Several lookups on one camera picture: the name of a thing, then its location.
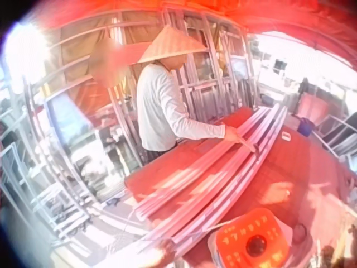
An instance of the aluminum profile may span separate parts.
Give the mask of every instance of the aluminum profile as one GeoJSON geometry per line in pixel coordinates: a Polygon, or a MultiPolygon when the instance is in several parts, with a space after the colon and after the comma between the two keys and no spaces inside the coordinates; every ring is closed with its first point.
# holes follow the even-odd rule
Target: aluminum profile
{"type": "MultiPolygon", "coordinates": [[[[254,131],[249,140],[251,142],[258,142],[264,135],[269,125],[273,121],[279,106],[276,105],[269,112],[268,116],[263,120],[259,127],[254,131]]],[[[241,163],[250,155],[250,151],[242,146],[235,155],[224,165],[223,172],[219,172],[211,180],[206,182],[206,191],[203,191],[190,202],[183,205],[168,219],[163,221],[150,233],[145,235],[138,241],[136,246],[137,251],[143,251],[156,245],[158,238],[171,237],[175,235],[180,229],[184,228],[196,215],[201,211],[210,201],[224,188],[227,182],[231,179],[241,163]]]]}
{"type": "Polygon", "coordinates": [[[279,113],[273,127],[260,143],[259,149],[261,154],[259,159],[256,159],[255,155],[251,156],[250,160],[242,168],[242,172],[215,198],[212,205],[197,215],[194,221],[173,238],[173,241],[177,244],[176,258],[184,255],[203,239],[207,234],[206,230],[215,226],[237,202],[267,157],[282,128],[286,114],[287,109],[284,107],[279,113]]]}
{"type": "MultiPolygon", "coordinates": [[[[266,107],[260,108],[254,115],[245,121],[239,128],[239,133],[245,134],[253,127],[269,110],[266,107]]],[[[222,141],[214,146],[209,152],[196,160],[190,167],[172,178],[166,186],[155,191],[143,201],[141,201],[134,210],[140,220],[144,220],[155,211],[159,210],[171,198],[185,189],[197,178],[199,178],[213,163],[220,159],[234,144],[222,141]]]]}

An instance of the red canopy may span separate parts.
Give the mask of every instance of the red canopy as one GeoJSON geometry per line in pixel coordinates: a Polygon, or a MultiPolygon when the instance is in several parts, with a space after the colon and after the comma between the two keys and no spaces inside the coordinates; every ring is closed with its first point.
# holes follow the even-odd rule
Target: red canopy
{"type": "Polygon", "coordinates": [[[259,34],[280,31],[344,58],[357,70],[357,13],[353,0],[48,0],[34,15],[45,28],[60,27],[103,10],[167,4],[205,9],[259,34]]]}

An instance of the red table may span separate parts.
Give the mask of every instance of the red table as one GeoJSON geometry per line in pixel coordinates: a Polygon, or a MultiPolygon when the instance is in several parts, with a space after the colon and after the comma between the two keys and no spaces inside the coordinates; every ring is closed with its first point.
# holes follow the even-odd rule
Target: red table
{"type": "MultiPolygon", "coordinates": [[[[252,110],[241,108],[223,119],[223,122],[238,127],[251,115],[252,110]]],[[[287,267],[298,267],[298,264],[307,261],[308,256],[314,252],[313,241],[316,239],[321,241],[322,247],[335,246],[345,219],[345,206],[340,199],[346,197],[345,181],[352,174],[308,138],[285,126],[282,131],[290,133],[291,141],[278,136],[250,186],[222,221],[235,218],[255,207],[265,207],[288,226],[304,224],[309,232],[308,237],[303,244],[292,246],[287,260],[287,267]]],[[[140,202],[218,142],[219,140],[185,141],[131,175],[126,182],[128,189],[136,201],[140,202]]],[[[153,226],[169,217],[192,195],[198,193],[205,178],[219,171],[238,147],[239,145],[233,146],[197,182],[153,214],[150,217],[153,226]]],[[[193,267],[215,267],[207,248],[207,238],[208,236],[184,256],[193,267]]]]}

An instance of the blue container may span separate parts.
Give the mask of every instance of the blue container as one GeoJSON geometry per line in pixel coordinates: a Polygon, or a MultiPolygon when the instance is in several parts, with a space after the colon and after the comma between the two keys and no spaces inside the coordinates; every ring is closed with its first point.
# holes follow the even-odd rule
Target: blue container
{"type": "Polygon", "coordinates": [[[301,118],[299,127],[297,128],[297,132],[299,132],[301,135],[304,135],[305,137],[308,137],[310,136],[314,128],[314,123],[312,123],[309,119],[301,118]]]}

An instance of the orange control panel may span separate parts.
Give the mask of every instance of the orange control panel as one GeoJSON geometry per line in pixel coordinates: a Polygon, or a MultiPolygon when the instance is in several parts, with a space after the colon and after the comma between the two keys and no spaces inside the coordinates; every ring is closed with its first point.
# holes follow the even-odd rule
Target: orange control panel
{"type": "Polygon", "coordinates": [[[257,208],[217,231],[216,246],[226,268],[278,268],[289,245],[274,214],[257,208]]]}

